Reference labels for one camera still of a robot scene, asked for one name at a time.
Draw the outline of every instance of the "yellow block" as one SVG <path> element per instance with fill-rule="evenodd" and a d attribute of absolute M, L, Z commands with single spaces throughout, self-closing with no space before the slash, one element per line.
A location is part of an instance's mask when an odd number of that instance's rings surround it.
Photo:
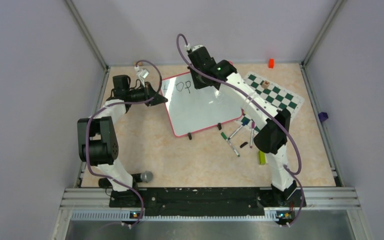
<path fill-rule="evenodd" d="M 266 164 L 266 155 L 262 151 L 258 151 L 258 164 L 260 165 Z"/>

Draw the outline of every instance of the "table surface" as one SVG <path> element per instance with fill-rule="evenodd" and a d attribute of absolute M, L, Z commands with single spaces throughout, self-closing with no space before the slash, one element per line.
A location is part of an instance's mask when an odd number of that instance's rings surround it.
<path fill-rule="evenodd" d="M 266 64 L 235 64 L 235 67 L 242 76 L 254 72 L 305 99 L 289 130 L 302 158 L 298 179 L 303 186 L 335 186 L 300 66 L 283 63 L 276 64 L 273 69 Z M 150 72 L 146 80 L 157 90 L 158 74 L 151 66 L 146 68 Z M 158 68 L 163 78 L 187 72 L 185 65 Z M 110 96 L 113 76 L 117 75 L 129 75 L 131 84 L 135 84 L 136 72 L 132 66 L 112 67 L 104 101 Z M 236 122 L 228 122 L 222 125 L 221 131 L 230 135 L 238 126 Z M 249 148 L 249 145 L 239 148 L 243 142 L 250 141 L 248 130 L 239 131 L 231 139 L 240 153 L 237 157 L 217 127 L 194 133 L 192 140 L 187 136 L 174 136 L 164 104 L 150 107 L 132 105 L 114 128 L 119 146 L 118 158 L 127 172 L 135 174 L 148 170 L 154 174 L 152 182 L 140 183 L 140 187 L 268 187 L 271 184 L 269 166 L 258 165 L 258 149 Z M 296 171 L 297 157 L 289 141 L 287 155 L 291 170 Z M 81 186 L 97 187 L 98 179 L 86 170 Z"/>

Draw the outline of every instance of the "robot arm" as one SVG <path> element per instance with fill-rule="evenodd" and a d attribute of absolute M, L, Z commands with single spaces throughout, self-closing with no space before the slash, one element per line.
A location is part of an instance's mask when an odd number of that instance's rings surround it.
<path fill-rule="evenodd" d="M 236 68 L 226 60 L 216 63 L 203 45 L 194 46 L 188 51 L 188 57 L 192 65 L 201 72 L 231 84 L 248 95 L 243 96 L 235 89 L 207 79 L 194 70 L 190 69 L 193 84 L 196 89 L 213 86 L 239 103 L 244 112 L 249 114 L 256 126 L 261 131 L 254 137 L 255 146 L 266 155 L 266 160 L 271 170 L 271 187 L 279 202 L 285 203 L 297 188 L 292 176 L 285 170 L 288 165 L 286 153 L 287 137 L 285 133 L 262 111 L 256 107 L 251 100 L 264 108 L 270 115 L 274 116 L 286 130 L 289 130 L 291 113 L 277 108 L 265 101 L 249 85 L 247 85 Z"/>
<path fill-rule="evenodd" d="M 149 82 L 144 81 L 144 77 L 139 77 L 142 83 L 141 87 L 130 88 L 130 78 L 126 75 L 113 77 L 114 89 L 111 91 L 111 97 L 107 99 L 101 113 L 96 115 L 90 125 L 89 131 L 89 159 L 90 165 L 97 167 L 108 178 L 112 189 L 116 192 L 124 192 L 128 189 L 116 184 L 114 180 L 124 183 L 132 188 L 134 182 L 149 182 L 152 180 L 152 173 L 149 171 L 130 175 L 118 159 L 119 145 L 117 142 L 114 124 L 121 116 L 126 114 L 131 107 L 130 104 L 117 104 L 123 102 L 142 102 L 154 96 L 152 101 L 145 103 L 147 106 L 154 106 L 165 103 L 168 100 L 157 94 Z M 78 150 L 80 159 L 86 161 L 86 127 L 89 118 L 82 118 L 77 122 Z"/>

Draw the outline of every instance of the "light purple wall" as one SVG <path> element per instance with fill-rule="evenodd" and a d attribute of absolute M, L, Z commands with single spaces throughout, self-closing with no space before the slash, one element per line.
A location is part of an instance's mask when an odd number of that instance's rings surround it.
<path fill-rule="evenodd" d="M 343 179 L 384 239 L 384 1 L 350 0 L 309 66 Z"/>
<path fill-rule="evenodd" d="M 62 0 L 0 0 L 0 240 L 51 237 L 102 77 Z"/>
<path fill-rule="evenodd" d="M 182 63 L 176 35 L 216 60 L 301 61 L 336 0 L 74 0 L 109 65 Z"/>

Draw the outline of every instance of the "chessboard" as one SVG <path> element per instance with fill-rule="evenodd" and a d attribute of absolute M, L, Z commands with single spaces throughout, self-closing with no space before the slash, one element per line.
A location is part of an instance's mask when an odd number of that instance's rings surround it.
<path fill-rule="evenodd" d="M 280 86 L 275 82 L 269 81 L 265 77 L 259 76 L 254 72 L 248 72 L 248 74 L 243 77 L 243 80 L 246 84 L 251 86 L 251 88 L 255 89 L 262 99 L 271 103 L 271 105 L 275 106 L 277 109 L 287 109 L 290 112 L 291 122 L 294 120 L 301 106 L 304 104 L 304 98 L 302 96 Z M 270 83 L 267 88 L 262 86 L 262 83 L 265 81 Z M 251 117 L 247 115 L 246 112 L 243 113 L 242 118 L 236 120 L 238 124 L 242 124 L 247 121 L 247 128 L 251 130 Z M 255 131 L 258 133 L 260 129 L 255 127 Z"/>

